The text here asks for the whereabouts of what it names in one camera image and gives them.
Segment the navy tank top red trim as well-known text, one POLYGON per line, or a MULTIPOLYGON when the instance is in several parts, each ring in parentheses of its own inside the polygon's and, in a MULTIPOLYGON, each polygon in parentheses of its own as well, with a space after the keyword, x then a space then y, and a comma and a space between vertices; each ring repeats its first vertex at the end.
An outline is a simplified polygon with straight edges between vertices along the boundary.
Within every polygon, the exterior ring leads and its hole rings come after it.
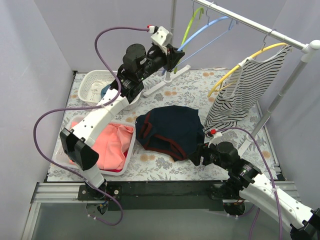
POLYGON ((199 111, 187 106, 164 106, 136 119, 136 140, 145 150, 184 161, 205 141, 199 111))

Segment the blue hanger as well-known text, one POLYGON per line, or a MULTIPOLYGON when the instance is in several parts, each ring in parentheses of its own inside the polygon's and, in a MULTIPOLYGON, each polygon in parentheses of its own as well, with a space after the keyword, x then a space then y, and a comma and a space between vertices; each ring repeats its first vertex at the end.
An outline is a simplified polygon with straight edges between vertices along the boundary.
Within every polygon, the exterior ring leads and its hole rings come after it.
MULTIPOLYGON (((171 9, 171 16, 170 16, 170 27, 169 30, 170 32, 173 34, 174 33, 174 25, 175 25, 175 14, 176 14, 176 5, 172 6, 171 9)), ((188 56, 187 58, 183 59, 181 62, 179 62, 176 67, 178 67, 179 65, 181 65, 182 63, 184 63, 185 61, 187 61, 188 59, 190 59, 191 57, 193 57, 194 55, 196 55, 198 52, 200 52, 201 50, 203 50, 204 48, 206 48, 208 45, 210 45, 211 43, 213 43, 215 40, 217 40, 218 38, 222 37, 224 34, 228 33, 235 24, 238 24, 238 21, 227 17, 227 16, 222 16, 219 17, 215 20, 212 20, 211 22, 208 21, 207 24, 205 24, 202 28, 200 28, 199 30, 197 30, 194 34, 192 34, 189 38, 185 39, 183 43, 181 43, 181 46, 178 50, 183 50, 193 39, 195 39, 198 35, 200 35, 202 32, 204 32, 206 29, 208 29, 209 27, 215 25, 216 23, 223 21, 223 20, 229 20, 230 19, 230 24, 228 26, 227 31, 223 32, 221 35, 219 35, 218 37, 214 38, 213 40, 211 40, 210 42, 208 42, 206 45, 204 45, 203 47, 199 48, 197 51, 195 51, 193 54, 191 54, 190 56, 188 56)), ((161 72, 161 76, 163 76, 167 71, 165 69, 162 70, 161 72)))

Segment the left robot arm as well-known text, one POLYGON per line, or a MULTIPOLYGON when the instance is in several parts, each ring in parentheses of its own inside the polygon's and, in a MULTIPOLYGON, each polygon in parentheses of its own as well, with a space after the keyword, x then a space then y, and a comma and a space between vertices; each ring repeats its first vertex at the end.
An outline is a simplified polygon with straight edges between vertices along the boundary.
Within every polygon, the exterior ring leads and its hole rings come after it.
POLYGON ((64 153, 75 163, 90 186, 95 200, 106 196, 105 179, 98 168, 99 155, 93 150, 98 136, 111 120, 139 95, 143 81, 159 69, 171 71, 185 53, 171 44, 159 47, 152 44, 146 50, 142 44, 130 45, 122 58, 115 79, 104 97, 81 122, 71 129, 64 128, 60 139, 64 153))

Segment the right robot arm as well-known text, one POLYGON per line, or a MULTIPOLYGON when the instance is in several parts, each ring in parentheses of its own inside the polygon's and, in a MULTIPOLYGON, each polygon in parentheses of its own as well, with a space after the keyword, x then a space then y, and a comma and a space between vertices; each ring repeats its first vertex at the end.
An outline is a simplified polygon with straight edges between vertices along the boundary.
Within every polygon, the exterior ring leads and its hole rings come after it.
POLYGON ((272 185, 258 167, 239 156, 232 143, 199 144, 188 158, 196 166, 214 164, 227 171, 228 180, 220 187, 210 189, 214 197, 248 200, 282 223, 293 240, 311 240, 319 232, 320 210, 300 203, 277 185, 272 185))

